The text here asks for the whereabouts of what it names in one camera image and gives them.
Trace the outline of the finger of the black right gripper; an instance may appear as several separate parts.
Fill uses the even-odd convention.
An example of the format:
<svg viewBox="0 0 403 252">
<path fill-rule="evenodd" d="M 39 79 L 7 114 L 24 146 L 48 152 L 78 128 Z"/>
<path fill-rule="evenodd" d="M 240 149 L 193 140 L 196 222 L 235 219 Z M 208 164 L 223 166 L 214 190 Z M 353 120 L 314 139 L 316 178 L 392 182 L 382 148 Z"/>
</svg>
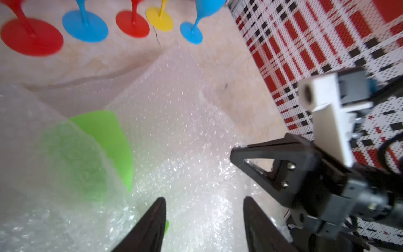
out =
<svg viewBox="0 0 403 252">
<path fill-rule="evenodd" d="M 316 169 L 318 150 L 295 134 L 268 142 L 233 148 L 230 161 L 280 205 L 293 208 L 307 175 Z"/>
</svg>

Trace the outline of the pale green glass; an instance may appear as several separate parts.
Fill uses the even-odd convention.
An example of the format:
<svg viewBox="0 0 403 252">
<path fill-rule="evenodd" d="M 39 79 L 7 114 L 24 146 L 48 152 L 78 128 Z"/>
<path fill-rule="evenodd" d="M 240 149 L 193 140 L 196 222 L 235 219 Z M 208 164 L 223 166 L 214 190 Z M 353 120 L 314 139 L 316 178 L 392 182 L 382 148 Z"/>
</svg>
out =
<svg viewBox="0 0 403 252">
<path fill-rule="evenodd" d="M 46 126 L 39 148 L 43 198 L 66 219 L 113 226 L 127 215 L 133 157 L 114 112 L 87 112 Z"/>
</svg>

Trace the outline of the light blue glass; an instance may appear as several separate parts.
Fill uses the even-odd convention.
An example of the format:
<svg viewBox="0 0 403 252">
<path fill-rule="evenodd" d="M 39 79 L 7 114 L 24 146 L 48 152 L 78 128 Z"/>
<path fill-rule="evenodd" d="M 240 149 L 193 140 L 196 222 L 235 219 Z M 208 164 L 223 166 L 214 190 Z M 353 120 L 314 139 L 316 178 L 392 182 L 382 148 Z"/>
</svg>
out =
<svg viewBox="0 0 403 252">
<path fill-rule="evenodd" d="M 212 16 L 217 13 L 225 4 L 226 0 L 196 0 L 196 20 L 194 23 L 183 22 L 179 28 L 181 35 L 192 44 L 200 44 L 203 41 L 203 35 L 198 28 L 199 22 L 203 18 Z"/>
</svg>

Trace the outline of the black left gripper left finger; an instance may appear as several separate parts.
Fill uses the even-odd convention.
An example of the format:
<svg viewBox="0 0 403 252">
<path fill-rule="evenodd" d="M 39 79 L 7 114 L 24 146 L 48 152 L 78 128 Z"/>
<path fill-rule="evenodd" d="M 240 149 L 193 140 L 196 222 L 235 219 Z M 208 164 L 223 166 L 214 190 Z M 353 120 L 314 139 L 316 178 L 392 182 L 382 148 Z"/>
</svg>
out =
<svg viewBox="0 0 403 252">
<path fill-rule="evenodd" d="M 166 230 L 166 200 L 159 197 L 113 252 L 160 252 Z"/>
</svg>

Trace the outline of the yellow glass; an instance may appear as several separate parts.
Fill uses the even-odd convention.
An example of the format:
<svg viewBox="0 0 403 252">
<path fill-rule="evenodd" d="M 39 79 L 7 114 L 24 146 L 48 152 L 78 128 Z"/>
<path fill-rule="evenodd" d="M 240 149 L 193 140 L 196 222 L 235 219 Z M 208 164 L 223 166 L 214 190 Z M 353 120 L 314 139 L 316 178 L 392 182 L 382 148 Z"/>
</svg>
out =
<svg viewBox="0 0 403 252">
<path fill-rule="evenodd" d="M 165 11 L 168 0 L 161 0 L 161 7 L 150 7 L 146 10 L 146 18 L 155 28 L 163 32 L 169 32 L 174 28 L 172 17 Z"/>
</svg>

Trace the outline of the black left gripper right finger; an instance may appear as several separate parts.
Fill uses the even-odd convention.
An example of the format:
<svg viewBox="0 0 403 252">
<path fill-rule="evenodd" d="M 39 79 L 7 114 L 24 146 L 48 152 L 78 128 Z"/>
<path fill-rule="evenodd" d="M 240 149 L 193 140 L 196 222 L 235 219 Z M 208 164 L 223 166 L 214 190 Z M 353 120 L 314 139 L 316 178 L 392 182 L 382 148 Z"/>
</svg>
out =
<svg viewBox="0 0 403 252">
<path fill-rule="evenodd" d="M 297 252 L 284 220 L 267 216 L 250 196 L 243 201 L 243 219 L 250 252 Z"/>
</svg>

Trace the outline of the red wine glass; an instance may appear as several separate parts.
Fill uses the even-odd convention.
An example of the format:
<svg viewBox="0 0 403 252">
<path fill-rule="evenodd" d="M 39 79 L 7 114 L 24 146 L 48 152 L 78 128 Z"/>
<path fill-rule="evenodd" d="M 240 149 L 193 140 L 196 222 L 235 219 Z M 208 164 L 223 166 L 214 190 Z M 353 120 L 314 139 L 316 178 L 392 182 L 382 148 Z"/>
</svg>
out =
<svg viewBox="0 0 403 252">
<path fill-rule="evenodd" d="M 134 38 L 145 38 L 150 33 L 148 22 L 137 12 L 141 2 L 142 0 L 132 0 L 132 10 L 122 10 L 115 18 L 121 31 Z"/>
</svg>

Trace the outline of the pink red glass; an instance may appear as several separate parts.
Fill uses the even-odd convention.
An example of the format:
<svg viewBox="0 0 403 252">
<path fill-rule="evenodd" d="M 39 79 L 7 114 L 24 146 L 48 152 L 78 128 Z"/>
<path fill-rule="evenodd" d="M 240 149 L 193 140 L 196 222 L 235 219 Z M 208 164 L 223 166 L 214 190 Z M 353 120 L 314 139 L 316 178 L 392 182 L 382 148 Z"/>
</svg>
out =
<svg viewBox="0 0 403 252">
<path fill-rule="evenodd" d="M 1 1 L 16 18 L 1 28 L 1 39 L 10 49 L 23 55 L 44 57 L 57 53 L 64 45 L 61 32 L 51 24 L 28 18 L 22 1 Z"/>
</svg>

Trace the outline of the clear bubble wrap sheet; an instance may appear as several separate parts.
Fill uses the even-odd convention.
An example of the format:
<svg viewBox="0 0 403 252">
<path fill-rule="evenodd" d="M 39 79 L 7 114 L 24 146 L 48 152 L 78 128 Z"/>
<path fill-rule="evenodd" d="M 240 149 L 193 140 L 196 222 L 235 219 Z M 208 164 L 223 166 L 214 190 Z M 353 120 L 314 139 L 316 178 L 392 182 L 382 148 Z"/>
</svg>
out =
<svg viewBox="0 0 403 252">
<path fill-rule="evenodd" d="M 139 215 L 166 199 L 170 227 L 164 252 L 245 252 L 243 201 L 251 196 L 279 234 L 277 202 L 234 166 L 230 152 L 246 138 L 208 85 L 189 50 L 173 47 L 107 108 L 118 117 L 134 164 L 133 205 Z"/>
<path fill-rule="evenodd" d="M 139 215 L 94 137 L 1 87 L 1 251 L 109 252 Z"/>
</svg>

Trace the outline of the blue wine glass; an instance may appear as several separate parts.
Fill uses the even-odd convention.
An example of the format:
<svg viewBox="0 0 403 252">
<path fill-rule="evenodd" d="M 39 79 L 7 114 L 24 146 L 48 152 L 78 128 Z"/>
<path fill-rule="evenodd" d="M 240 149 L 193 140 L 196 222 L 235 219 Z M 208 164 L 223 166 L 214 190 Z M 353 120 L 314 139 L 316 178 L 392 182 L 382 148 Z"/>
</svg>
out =
<svg viewBox="0 0 403 252">
<path fill-rule="evenodd" d="M 105 40 L 109 34 L 106 22 L 98 15 L 86 11 L 84 0 L 76 0 L 76 3 L 78 10 L 71 10 L 62 18 L 66 32 L 86 43 L 98 43 Z"/>
</svg>

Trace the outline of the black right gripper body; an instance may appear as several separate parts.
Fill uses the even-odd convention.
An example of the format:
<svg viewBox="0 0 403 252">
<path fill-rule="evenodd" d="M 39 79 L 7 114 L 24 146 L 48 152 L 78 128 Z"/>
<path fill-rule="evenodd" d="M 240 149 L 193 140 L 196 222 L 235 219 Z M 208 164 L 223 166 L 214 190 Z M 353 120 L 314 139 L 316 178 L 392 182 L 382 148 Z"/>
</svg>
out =
<svg viewBox="0 0 403 252">
<path fill-rule="evenodd" d="M 316 235 L 336 238 L 348 217 L 403 227 L 403 181 L 397 174 L 355 164 L 347 168 L 312 148 L 293 148 L 286 155 L 287 207 L 300 226 Z"/>
</svg>

